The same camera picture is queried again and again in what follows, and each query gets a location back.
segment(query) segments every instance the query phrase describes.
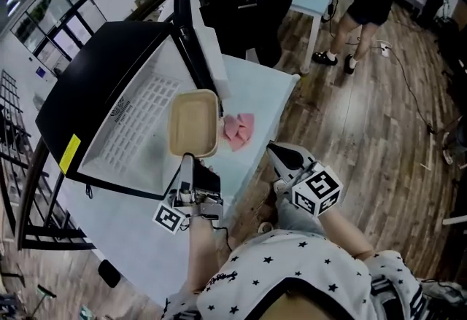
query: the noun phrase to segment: yellow label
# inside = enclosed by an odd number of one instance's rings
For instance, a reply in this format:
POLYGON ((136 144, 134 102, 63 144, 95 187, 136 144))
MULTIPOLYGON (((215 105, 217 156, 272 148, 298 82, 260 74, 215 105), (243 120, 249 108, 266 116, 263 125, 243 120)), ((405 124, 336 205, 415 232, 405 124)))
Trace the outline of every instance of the yellow label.
POLYGON ((75 134, 73 134, 72 139, 68 143, 68 146, 66 147, 66 150, 60 160, 60 169, 63 171, 63 173, 66 175, 66 172, 68 171, 68 167, 72 163, 72 159, 74 157, 74 154, 78 150, 78 146, 81 144, 81 140, 77 138, 75 134))

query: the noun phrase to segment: pink towel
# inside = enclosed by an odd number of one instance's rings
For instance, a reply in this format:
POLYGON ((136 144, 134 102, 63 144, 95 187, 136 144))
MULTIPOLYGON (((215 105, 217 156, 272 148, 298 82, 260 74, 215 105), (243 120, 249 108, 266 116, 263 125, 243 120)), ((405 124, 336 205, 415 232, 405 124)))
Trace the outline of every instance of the pink towel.
POLYGON ((250 113, 239 114, 237 118, 232 115, 224 117, 223 138, 228 141, 232 151, 244 147, 253 135, 255 115, 250 113))

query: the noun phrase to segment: white shirt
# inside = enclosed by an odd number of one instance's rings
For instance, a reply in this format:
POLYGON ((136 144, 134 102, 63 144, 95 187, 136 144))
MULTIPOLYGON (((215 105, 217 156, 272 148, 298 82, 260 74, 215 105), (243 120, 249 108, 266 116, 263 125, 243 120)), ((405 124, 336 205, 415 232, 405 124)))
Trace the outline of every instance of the white shirt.
POLYGON ((420 283, 396 251, 365 262, 320 235, 273 230, 241 245, 200 295, 168 299, 164 319, 259 319, 287 290, 337 319, 416 319, 420 283))

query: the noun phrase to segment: white table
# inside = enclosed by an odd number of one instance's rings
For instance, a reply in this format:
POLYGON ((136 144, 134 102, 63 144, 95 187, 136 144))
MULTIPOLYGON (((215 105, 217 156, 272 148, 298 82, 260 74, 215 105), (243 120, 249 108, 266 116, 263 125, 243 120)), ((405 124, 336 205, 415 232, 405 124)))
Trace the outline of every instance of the white table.
POLYGON ((309 64, 312 60, 312 54, 314 51, 314 45, 316 44, 316 38, 318 30, 320 29, 321 17, 328 10, 328 5, 331 0, 292 0, 290 10, 310 15, 313 17, 312 30, 309 34, 308 47, 306 49, 305 59, 301 66, 303 73, 308 73, 309 64))
MULTIPOLYGON (((223 60, 232 92, 223 101, 225 114, 255 115, 247 147, 232 152, 220 142, 217 154, 205 160, 220 175, 226 214, 246 190, 299 76, 226 55, 223 60)), ((62 190, 68 188, 66 206, 73 219, 123 276, 163 305, 186 279, 188 232, 172 235, 153 223, 156 200, 96 188, 90 200, 83 184, 67 182, 62 190)))

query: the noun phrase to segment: cardboard food container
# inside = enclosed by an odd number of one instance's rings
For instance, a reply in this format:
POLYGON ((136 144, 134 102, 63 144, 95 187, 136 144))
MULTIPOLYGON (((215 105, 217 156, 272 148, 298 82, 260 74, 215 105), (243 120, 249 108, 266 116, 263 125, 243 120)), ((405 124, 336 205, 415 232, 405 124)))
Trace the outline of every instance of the cardboard food container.
POLYGON ((177 95, 170 106, 169 147, 173 155, 211 157, 219 142, 219 103, 211 90, 177 95))

